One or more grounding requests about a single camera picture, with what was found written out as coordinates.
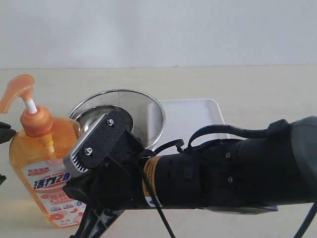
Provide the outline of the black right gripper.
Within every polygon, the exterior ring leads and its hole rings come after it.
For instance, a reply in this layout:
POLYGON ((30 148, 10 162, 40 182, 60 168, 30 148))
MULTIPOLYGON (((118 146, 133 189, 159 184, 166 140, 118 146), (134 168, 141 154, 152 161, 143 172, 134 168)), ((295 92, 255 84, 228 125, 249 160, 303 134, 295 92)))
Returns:
POLYGON ((143 167, 148 149, 111 155, 86 177, 71 178, 66 195, 86 204, 80 226, 72 238, 100 238, 125 210, 148 209, 143 167))

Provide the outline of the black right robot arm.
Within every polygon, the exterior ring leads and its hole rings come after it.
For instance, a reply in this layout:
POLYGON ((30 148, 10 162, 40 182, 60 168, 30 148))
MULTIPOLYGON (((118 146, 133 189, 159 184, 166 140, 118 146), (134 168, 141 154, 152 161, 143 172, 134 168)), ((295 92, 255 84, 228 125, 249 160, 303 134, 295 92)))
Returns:
POLYGON ((63 187, 86 205, 75 236, 99 238, 125 210, 206 209, 257 215, 311 203, 295 236, 317 213, 317 119, 278 120, 263 130, 208 125, 191 137, 233 134, 198 146, 173 140, 146 149, 121 116, 104 116, 64 158, 63 187))

